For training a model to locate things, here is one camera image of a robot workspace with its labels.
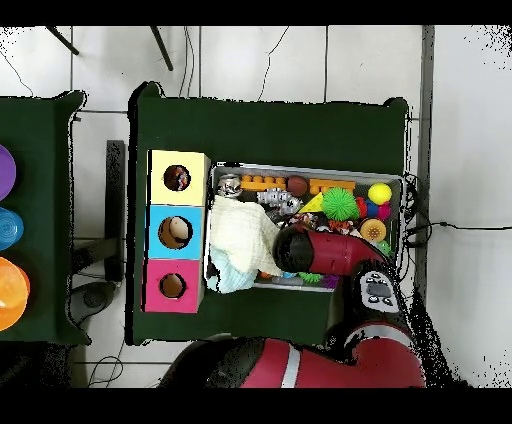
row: yellow ball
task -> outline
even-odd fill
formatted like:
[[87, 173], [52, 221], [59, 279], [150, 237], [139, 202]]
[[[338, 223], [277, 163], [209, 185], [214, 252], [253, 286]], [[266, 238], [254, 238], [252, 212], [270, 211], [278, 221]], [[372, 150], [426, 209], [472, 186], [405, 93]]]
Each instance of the yellow ball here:
[[391, 199], [391, 189], [384, 183], [374, 184], [368, 190], [368, 197], [376, 205], [382, 205]]

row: towel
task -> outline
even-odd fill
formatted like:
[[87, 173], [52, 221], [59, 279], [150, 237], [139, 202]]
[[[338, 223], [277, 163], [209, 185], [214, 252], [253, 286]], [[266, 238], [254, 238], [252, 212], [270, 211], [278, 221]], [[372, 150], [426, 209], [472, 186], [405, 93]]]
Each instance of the towel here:
[[257, 203], [215, 196], [211, 212], [210, 244], [226, 252], [229, 262], [242, 273], [260, 270], [281, 276], [272, 258], [279, 232]]
[[219, 276], [216, 275], [208, 278], [206, 286], [210, 290], [215, 290], [220, 293], [231, 293], [236, 290], [250, 289], [258, 270], [250, 272], [240, 272], [229, 262], [228, 255], [222, 250], [218, 250], [210, 246], [210, 257], [212, 258], [213, 265], [219, 271]]

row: circular hole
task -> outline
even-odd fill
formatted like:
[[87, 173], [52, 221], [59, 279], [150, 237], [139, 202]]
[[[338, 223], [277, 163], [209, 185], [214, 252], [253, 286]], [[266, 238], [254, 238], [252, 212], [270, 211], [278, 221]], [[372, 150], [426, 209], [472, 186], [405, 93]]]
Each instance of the circular hole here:
[[190, 185], [190, 173], [183, 165], [171, 165], [164, 172], [164, 185], [172, 191], [183, 191]]
[[177, 299], [186, 289], [185, 280], [180, 274], [167, 274], [160, 280], [160, 292], [170, 299]]
[[158, 227], [160, 242], [169, 249], [183, 249], [192, 238], [192, 224], [181, 216], [165, 218]]

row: blue bowl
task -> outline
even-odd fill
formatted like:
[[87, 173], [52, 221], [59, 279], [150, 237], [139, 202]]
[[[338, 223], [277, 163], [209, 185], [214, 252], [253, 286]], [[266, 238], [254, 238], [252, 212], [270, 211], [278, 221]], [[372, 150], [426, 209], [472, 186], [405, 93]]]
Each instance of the blue bowl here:
[[23, 235], [23, 221], [20, 216], [0, 208], [0, 251], [17, 243]]

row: red ball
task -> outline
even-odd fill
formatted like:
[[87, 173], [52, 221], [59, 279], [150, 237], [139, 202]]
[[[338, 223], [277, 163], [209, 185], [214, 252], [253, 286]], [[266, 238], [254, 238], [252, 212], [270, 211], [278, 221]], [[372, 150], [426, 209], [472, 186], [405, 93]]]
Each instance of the red ball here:
[[302, 177], [292, 176], [286, 182], [286, 189], [295, 197], [301, 197], [307, 193], [308, 183]]

